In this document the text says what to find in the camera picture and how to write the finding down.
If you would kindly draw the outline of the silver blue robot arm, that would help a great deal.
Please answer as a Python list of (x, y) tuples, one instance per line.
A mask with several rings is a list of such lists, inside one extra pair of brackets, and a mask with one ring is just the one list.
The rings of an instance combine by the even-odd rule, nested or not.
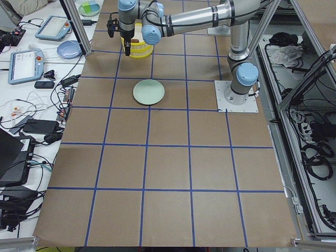
[(249, 20), (260, 7), (260, 1), (222, 1), (220, 4), (173, 15), (164, 14), (163, 4), (157, 1), (118, 1), (118, 17), (107, 23), (109, 36), (119, 32), (124, 39), (125, 54), (131, 50), (135, 22), (142, 22), (142, 38), (156, 45), (163, 37), (192, 32), (221, 25), (230, 27), (228, 63), (233, 80), (230, 93), (246, 96), (258, 78), (258, 71), (247, 63)]

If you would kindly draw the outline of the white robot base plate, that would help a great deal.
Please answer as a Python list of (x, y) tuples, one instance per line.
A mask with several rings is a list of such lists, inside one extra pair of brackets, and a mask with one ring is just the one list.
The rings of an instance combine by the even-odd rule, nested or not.
[(258, 113), (253, 88), (248, 94), (239, 95), (231, 90), (231, 81), (214, 81), (218, 112)]

